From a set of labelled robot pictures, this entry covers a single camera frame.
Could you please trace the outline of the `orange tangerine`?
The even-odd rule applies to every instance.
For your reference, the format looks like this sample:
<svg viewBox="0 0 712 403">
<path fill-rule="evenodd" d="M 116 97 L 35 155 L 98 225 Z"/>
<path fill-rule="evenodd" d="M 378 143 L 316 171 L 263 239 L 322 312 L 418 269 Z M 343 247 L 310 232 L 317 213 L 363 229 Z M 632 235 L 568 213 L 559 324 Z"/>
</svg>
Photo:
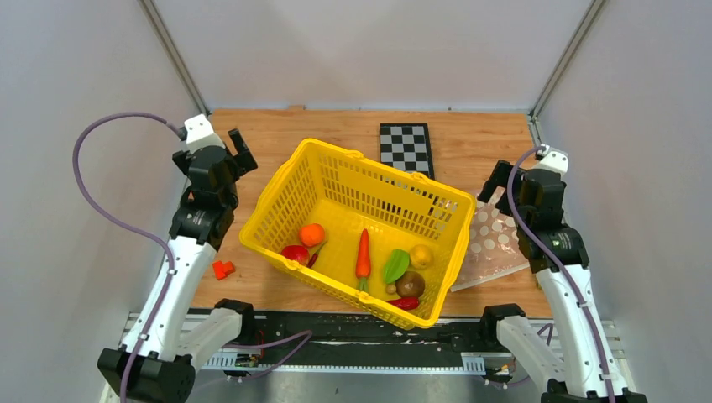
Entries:
<svg viewBox="0 0 712 403">
<path fill-rule="evenodd" d="M 326 231 L 321 224 L 312 223 L 299 230 L 298 238 L 303 246 L 313 248 L 325 241 Z"/>
</svg>

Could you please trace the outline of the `polka dot zip bag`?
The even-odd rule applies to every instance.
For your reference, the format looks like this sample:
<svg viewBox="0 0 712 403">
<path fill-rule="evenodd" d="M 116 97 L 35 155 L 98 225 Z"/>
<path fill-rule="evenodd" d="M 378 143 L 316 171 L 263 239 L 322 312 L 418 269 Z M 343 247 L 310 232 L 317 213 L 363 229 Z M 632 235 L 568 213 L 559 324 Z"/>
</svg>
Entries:
<svg viewBox="0 0 712 403">
<path fill-rule="evenodd" d="M 503 195 L 495 191 L 489 202 L 478 201 L 469 226 L 469 246 L 451 291 L 465 290 L 529 267 L 518 248 L 516 222 L 495 206 Z"/>
</svg>

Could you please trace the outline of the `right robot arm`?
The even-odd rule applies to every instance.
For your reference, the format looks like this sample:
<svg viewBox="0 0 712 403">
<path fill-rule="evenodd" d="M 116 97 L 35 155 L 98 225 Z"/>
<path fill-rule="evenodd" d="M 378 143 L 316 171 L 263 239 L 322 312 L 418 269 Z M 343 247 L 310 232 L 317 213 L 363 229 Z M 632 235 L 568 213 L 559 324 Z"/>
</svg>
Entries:
<svg viewBox="0 0 712 403">
<path fill-rule="evenodd" d="M 537 386 L 542 402 L 644 402 L 615 362 L 591 286 L 589 256 L 577 230 L 563 221 L 561 165 L 523 170 L 499 160 L 478 199 L 504 188 L 498 208 L 516 224 L 520 251 L 544 290 L 562 349 L 556 355 L 515 303 L 487 306 L 479 338 L 508 350 Z"/>
</svg>

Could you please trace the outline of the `red apple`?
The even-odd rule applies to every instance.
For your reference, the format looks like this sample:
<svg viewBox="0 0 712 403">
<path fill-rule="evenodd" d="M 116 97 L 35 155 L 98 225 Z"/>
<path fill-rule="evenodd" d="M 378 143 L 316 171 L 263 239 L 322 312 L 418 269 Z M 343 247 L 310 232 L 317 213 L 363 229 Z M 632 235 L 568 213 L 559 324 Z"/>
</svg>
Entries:
<svg viewBox="0 0 712 403">
<path fill-rule="evenodd" d="M 302 245 L 288 245 L 282 249 L 281 255 L 301 265 L 307 265 L 311 258 L 309 250 Z"/>
</svg>

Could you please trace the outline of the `orange carrot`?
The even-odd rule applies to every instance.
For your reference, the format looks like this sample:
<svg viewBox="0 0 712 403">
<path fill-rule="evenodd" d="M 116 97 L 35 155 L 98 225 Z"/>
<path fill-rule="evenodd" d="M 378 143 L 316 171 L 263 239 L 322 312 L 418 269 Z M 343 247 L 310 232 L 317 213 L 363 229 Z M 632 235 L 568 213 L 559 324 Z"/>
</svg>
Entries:
<svg viewBox="0 0 712 403">
<path fill-rule="evenodd" d="M 369 277 L 371 269 L 369 231 L 364 229 L 360 235 L 359 250 L 355 264 L 355 276 L 359 281 L 359 291 L 369 291 Z"/>
</svg>

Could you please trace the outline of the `yellow plastic basket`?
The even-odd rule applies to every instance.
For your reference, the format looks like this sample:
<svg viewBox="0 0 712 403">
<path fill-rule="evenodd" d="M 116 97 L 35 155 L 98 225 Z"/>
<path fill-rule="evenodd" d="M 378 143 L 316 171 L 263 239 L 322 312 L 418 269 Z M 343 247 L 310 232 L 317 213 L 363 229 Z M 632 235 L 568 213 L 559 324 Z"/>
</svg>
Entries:
<svg viewBox="0 0 712 403">
<path fill-rule="evenodd" d="M 305 139 L 262 191 L 239 239 L 276 269 L 351 306 L 405 330 L 429 328 L 468 251 L 475 208 L 464 191 L 382 165 L 357 150 Z M 281 251 L 302 245 L 298 232 L 312 223 L 324 227 L 327 244 L 307 268 Z M 359 291 L 355 276 L 364 229 L 372 267 L 368 292 Z M 393 249 L 418 244 L 432 250 L 434 262 L 421 272 L 426 289 L 419 307 L 403 311 L 388 303 L 383 267 Z"/>
</svg>

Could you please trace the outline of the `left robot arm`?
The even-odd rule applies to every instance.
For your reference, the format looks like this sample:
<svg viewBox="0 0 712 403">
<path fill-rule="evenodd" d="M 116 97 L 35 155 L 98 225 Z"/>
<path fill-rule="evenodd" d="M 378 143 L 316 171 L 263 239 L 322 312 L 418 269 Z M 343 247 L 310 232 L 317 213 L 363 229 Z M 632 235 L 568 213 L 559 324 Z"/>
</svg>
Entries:
<svg viewBox="0 0 712 403">
<path fill-rule="evenodd" d="M 197 372 L 225 344 L 249 346 L 257 336 L 251 305 L 222 300 L 189 333 L 183 323 L 206 268 L 213 262 L 238 206 L 236 182 L 257 168 L 238 129 L 201 144 L 188 135 L 173 161 L 187 177 L 163 243 L 165 257 L 139 319 L 118 348 L 104 349 L 97 367 L 122 402 L 185 402 Z"/>
</svg>

